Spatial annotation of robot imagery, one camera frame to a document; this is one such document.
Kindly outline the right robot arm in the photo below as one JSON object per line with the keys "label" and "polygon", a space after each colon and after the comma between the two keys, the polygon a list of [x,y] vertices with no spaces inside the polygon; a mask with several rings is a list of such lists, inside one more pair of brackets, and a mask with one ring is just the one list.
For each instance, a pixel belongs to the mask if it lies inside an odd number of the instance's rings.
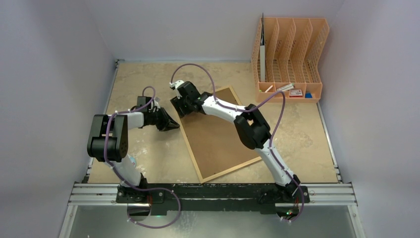
{"label": "right robot arm", "polygon": [[302,191],[298,177],[284,163],[274,146],[270,126],[257,106],[239,106],[223,101],[215,94],[200,93],[190,81],[178,80],[169,85],[176,92],[171,103],[181,118],[195,112],[218,117],[235,126],[242,144],[256,151],[268,167],[279,187],[281,200],[289,202],[297,196],[298,191]]}

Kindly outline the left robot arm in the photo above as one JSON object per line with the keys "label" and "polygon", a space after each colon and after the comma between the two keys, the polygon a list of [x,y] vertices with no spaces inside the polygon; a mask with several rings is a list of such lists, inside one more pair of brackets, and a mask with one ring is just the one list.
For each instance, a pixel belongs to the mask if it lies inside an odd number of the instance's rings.
{"label": "left robot arm", "polygon": [[136,170],[128,153],[128,132],[134,128],[154,125],[158,131],[178,129],[180,125],[152,97],[137,97],[137,105],[115,115],[94,115],[87,142],[87,153],[105,163],[129,187],[128,196],[141,203],[148,196],[147,182]]}

